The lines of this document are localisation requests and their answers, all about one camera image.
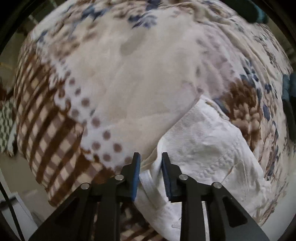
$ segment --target patterned fabric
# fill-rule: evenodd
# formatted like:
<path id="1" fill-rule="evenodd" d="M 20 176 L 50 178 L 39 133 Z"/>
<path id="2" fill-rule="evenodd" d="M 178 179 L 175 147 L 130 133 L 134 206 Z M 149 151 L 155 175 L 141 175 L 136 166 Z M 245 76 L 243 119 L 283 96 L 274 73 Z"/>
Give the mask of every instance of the patterned fabric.
<path id="1" fill-rule="evenodd" d="M 0 152 L 3 153 L 8 144 L 10 131 L 13 126 L 14 100 L 0 101 Z"/>
<path id="2" fill-rule="evenodd" d="M 38 25 L 26 39 L 15 76 L 18 148 L 28 160 L 37 182 L 45 187 L 50 203 L 60 204 L 83 182 L 105 182 L 131 162 L 134 151 L 148 158 L 160 137 L 201 93 L 208 93 L 241 130 L 266 180 L 272 184 L 274 200 L 263 217 L 256 220 L 263 223 L 284 194 L 289 160 L 295 152 L 287 136 L 280 98 L 282 75 L 292 69 L 268 27 L 247 24 L 218 1 L 171 5 L 152 0 L 83 0 L 65 6 L 59 14 L 57 11 L 50 14 L 44 20 L 48 22 Z M 171 24 L 172 21 L 180 21 L 180 26 L 197 27 L 198 35 L 194 43 L 190 42 L 192 49 L 186 52 L 198 53 L 192 54 L 195 56 L 192 60 L 194 73 L 188 71 L 191 65 L 184 65 L 186 61 L 182 61 L 184 53 L 181 51 L 189 45 L 186 38 L 194 31 L 187 32 L 184 38 L 182 34 L 177 35 L 178 41 L 165 52 L 167 55 L 160 51 L 170 47 L 168 43 L 151 39 L 161 34 L 166 41 L 171 40 L 170 36 L 176 38 L 172 33 L 183 27 L 174 29 L 179 22 Z M 113 38 L 109 38 L 110 33 L 114 34 Z M 138 42 L 129 42 L 134 36 Z M 144 37 L 150 40 L 143 47 Z M 126 61 L 120 62 L 121 57 L 113 51 L 120 51 Z M 178 63 L 175 65 L 169 61 L 172 59 L 169 54 L 174 51 L 174 61 Z M 128 58 L 132 54 L 151 59 L 147 63 L 145 58 L 139 62 L 134 57 Z M 166 57 L 166 61 L 157 62 L 160 55 Z M 101 65 L 96 62 L 97 56 Z M 133 69 L 124 72 L 125 75 L 114 74 L 117 70 L 127 70 L 123 66 L 128 63 L 132 63 Z M 151 66 L 153 71 L 143 76 Z M 111 67 L 114 72 L 105 72 Z M 165 67 L 171 72 L 154 77 L 159 70 L 165 71 Z M 182 75 L 174 78 L 172 72 L 176 69 Z M 136 70 L 142 72 L 137 72 L 138 82 L 131 85 L 129 80 L 135 78 Z M 167 75 L 175 85 L 159 85 L 162 83 L 159 80 Z M 149 84 L 142 92 L 133 91 L 145 77 L 147 82 L 144 83 Z M 183 81 L 185 77 L 192 77 L 196 82 Z M 116 84 L 110 81 L 116 78 Z M 163 99 L 157 102 L 155 96 L 145 99 L 145 90 L 151 90 L 153 83 L 157 84 L 153 93 L 160 93 L 162 97 L 166 96 L 167 89 L 174 90 L 168 95 L 171 99 L 167 102 Z M 138 94 L 128 111 L 124 108 L 131 104 L 131 99 L 121 99 L 119 94 L 125 88 L 124 96 L 134 98 Z M 108 101 L 103 99 L 106 93 Z M 133 112 L 137 106 L 141 109 Z M 142 110 L 146 106 L 159 107 L 159 110 L 146 114 Z M 174 115 L 158 115 L 171 112 Z M 139 122 L 126 118 L 131 113 Z M 152 118 L 146 120 L 146 126 L 141 124 L 145 119 L 140 114 Z M 142 217 L 133 219 L 132 215 L 131 220 L 130 228 L 122 231 L 122 234 L 125 232 L 122 240 L 140 240 L 137 237 L 141 235 L 144 240 L 161 239 L 148 226 L 143 228 L 139 224 L 145 222 Z"/>

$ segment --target white cloth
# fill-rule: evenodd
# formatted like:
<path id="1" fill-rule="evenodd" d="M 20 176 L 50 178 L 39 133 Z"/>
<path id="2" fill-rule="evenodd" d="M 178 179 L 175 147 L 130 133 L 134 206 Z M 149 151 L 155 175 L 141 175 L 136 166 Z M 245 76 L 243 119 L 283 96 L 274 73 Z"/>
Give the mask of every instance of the white cloth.
<path id="1" fill-rule="evenodd" d="M 213 101 L 202 96 L 141 164 L 135 205 L 164 238 L 180 239 L 181 203 L 172 204 L 166 197 L 161 172 L 163 152 L 196 181 L 222 183 L 254 219 L 264 212 L 270 182 L 263 178 L 262 168 L 240 130 Z"/>

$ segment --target floor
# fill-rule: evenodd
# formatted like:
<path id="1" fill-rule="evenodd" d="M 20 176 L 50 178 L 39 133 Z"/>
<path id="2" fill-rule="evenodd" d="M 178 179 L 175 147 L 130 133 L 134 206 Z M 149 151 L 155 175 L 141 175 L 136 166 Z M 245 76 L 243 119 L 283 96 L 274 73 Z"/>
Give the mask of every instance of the floor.
<path id="1" fill-rule="evenodd" d="M 45 9 L 42 14 L 43 16 L 48 14 L 53 8 L 47 6 Z M 40 21 L 42 17 L 40 14 L 36 14 L 35 19 Z M 290 51 L 290 44 L 280 29 L 272 21 L 270 21 L 268 25 L 285 51 Z M 23 40 L 23 34 L 14 34 L 3 53 L 0 55 L 0 62 L 4 62 L 9 67 L 0 66 L 0 76 L 2 77 L 4 86 L 7 88 L 13 85 L 14 72 L 11 69 L 14 69 L 17 64 L 18 50 Z M 11 193 L 18 192 L 28 209 L 31 212 L 34 211 L 40 219 L 45 220 L 54 211 L 54 208 L 47 202 L 45 190 L 35 181 L 29 169 L 28 162 L 24 158 L 19 155 L 14 158 L 9 158 L 0 154 L 0 179 L 1 172 L 9 191 Z M 290 185 L 289 188 L 293 189 L 293 191 L 289 192 L 288 198 L 279 204 L 275 213 L 271 215 L 270 219 L 263 227 L 263 230 L 269 233 L 268 236 L 271 241 L 276 241 L 279 238 L 296 212 L 296 203 L 294 201 L 296 198 L 296 190 L 294 188 L 296 186 L 296 173 L 293 174 L 292 178 L 293 185 Z M 289 216 L 289 218 L 286 218 L 286 222 L 282 222 L 281 218 L 279 218 L 283 215 Z"/>

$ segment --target brown checkered pattern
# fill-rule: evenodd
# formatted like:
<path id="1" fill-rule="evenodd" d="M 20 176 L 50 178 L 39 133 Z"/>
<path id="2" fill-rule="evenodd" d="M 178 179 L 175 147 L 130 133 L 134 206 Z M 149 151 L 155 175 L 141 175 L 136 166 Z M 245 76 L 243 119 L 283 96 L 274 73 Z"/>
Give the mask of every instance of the brown checkered pattern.
<path id="1" fill-rule="evenodd" d="M 81 183 L 104 183 L 114 172 L 83 155 L 84 128 L 54 104 L 59 87 L 49 88 L 51 75 L 52 67 L 41 63 L 35 43 L 27 39 L 15 75 L 17 144 L 50 204 L 57 206 Z M 121 240 L 165 240 L 133 206 L 122 207 L 121 219 Z"/>

